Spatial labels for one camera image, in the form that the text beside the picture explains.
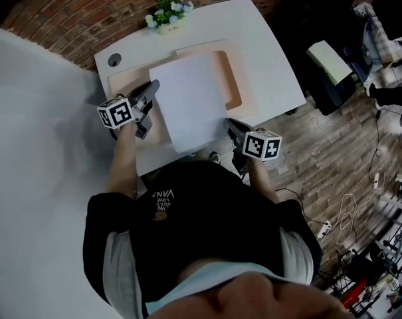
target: sneaker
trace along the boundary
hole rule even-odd
[[[220,155],[217,152],[211,152],[209,154],[208,160],[213,163],[217,163],[221,165]]]

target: flower pot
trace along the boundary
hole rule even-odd
[[[174,24],[162,24],[156,29],[156,31],[161,35],[168,35],[170,33],[174,33],[183,28],[185,24],[184,21],[185,19],[179,19],[178,22]]]

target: white cable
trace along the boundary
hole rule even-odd
[[[373,194],[375,194],[375,192],[376,192],[377,190],[384,188],[384,185],[385,185],[385,172],[387,171],[387,161],[384,161],[383,168],[382,168],[382,167],[379,167],[379,168],[376,170],[376,173],[377,173],[379,170],[382,170],[382,169],[384,169],[383,183],[381,184],[382,186],[381,186],[381,187],[378,187],[378,188],[376,188],[376,189],[374,189],[374,190],[372,191],[372,194],[370,195],[369,199],[367,199],[366,202],[363,202],[361,205],[358,205],[358,206],[357,206],[357,202],[356,202],[356,200],[355,200],[353,194],[351,194],[351,193],[345,194],[345,195],[342,197],[342,199],[341,199],[341,204],[340,204],[340,213],[338,214],[338,218],[337,218],[337,220],[336,220],[336,222],[335,222],[335,225],[331,228],[331,231],[332,231],[332,230],[337,226],[338,222],[340,221],[340,217],[341,217],[340,232],[338,233],[338,236],[337,236],[337,238],[336,238],[336,244],[337,244],[337,245],[343,245],[343,244],[347,241],[347,239],[350,237],[350,235],[351,235],[351,233],[352,233],[352,231],[353,231],[353,228],[354,228],[354,217],[355,217],[355,214],[357,213],[357,210],[359,210],[359,208],[360,208],[361,206],[363,206],[363,205],[365,205],[366,203],[368,203],[368,202],[372,199]],[[354,212],[351,213],[351,212],[347,211],[346,213],[344,213],[344,214],[341,216],[341,213],[342,213],[342,203],[344,202],[344,199],[345,199],[346,196],[352,196],[352,197],[353,197],[353,201],[354,201]],[[344,217],[346,217],[346,215],[350,218],[350,220],[343,226],[342,223],[343,223]],[[345,229],[346,227],[348,227],[348,226],[350,226],[350,231],[349,231],[347,237],[346,237],[342,242],[338,242],[339,239],[340,239],[341,233],[342,233],[342,232],[344,231],[344,229]]]

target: white paper sheet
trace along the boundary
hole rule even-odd
[[[152,68],[150,79],[159,80],[155,97],[177,153],[226,136],[223,120],[227,111],[207,54]]]

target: white desk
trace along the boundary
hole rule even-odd
[[[145,28],[97,53],[94,58],[106,97],[112,97],[108,77],[113,74],[168,58],[177,49],[230,39],[241,52],[258,109],[255,116],[242,122],[256,126],[306,102],[278,41],[251,0],[194,9],[186,19],[185,28],[176,34],[163,36]],[[122,60],[110,67],[108,58],[114,53],[120,53]],[[143,175],[178,158],[169,146],[138,152],[138,173]]]

